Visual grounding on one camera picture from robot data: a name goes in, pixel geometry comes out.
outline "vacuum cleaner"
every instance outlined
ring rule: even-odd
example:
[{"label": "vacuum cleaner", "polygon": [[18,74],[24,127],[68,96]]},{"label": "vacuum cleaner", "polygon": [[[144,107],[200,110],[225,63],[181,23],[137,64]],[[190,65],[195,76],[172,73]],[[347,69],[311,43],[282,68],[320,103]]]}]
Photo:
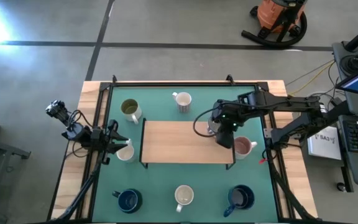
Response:
[{"label": "vacuum cleaner", "polygon": [[[257,17],[262,27],[258,36],[245,30],[241,32],[241,36],[275,48],[285,48],[299,42],[308,26],[303,12],[306,2],[307,0],[263,0],[250,11],[250,15]],[[287,32],[292,39],[282,41]],[[279,33],[276,41],[266,40],[271,33]]]}]

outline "gray floor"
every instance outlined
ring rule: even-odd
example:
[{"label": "gray floor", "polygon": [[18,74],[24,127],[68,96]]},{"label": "gray floor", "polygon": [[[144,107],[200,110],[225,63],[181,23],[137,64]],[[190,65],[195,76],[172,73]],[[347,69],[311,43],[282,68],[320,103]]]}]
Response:
[{"label": "gray floor", "polygon": [[[249,44],[242,29],[258,29],[248,12],[257,0],[116,0],[105,42]],[[0,1],[8,40],[95,42],[108,0]],[[358,33],[358,1],[315,0],[306,5],[308,31],[299,46],[327,47]],[[0,186],[0,221],[46,219],[66,141],[64,127],[45,107],[54,99],[76,108],[93,47],[0,46],[0,140],[32,151],[13,160]],[[286,83],[331,60],[330,52],[102,48],[93,80],[281,79]],[[306,83],[315,71],[287,86]],[[331,74],[337,77],[336,67]],[[297,95],[332,87],[324,72]],[[304,154],[319,216],[358,223],[358,186],[344,194],[338,164]]]}]

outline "dark blue mug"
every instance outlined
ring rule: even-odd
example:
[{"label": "dark blue mug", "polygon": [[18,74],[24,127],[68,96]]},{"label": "dark blue mug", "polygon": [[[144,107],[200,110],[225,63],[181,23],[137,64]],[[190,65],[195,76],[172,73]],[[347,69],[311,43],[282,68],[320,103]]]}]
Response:
[{"label": "dark blue mug", "polygon": [[118,207],[125,213],[134,213],[142,206],[142,194],[135,189],[127,189],[122,193],[113,191],[112,196],[118,198]]},{"label": "dark blue mug", "polygon": [[254,205],[255,195],[253,191],[245,185],[237,185],[227,193],[229,207],[224,211],[223,216],[228,217],[235,208],[247,210]]}]

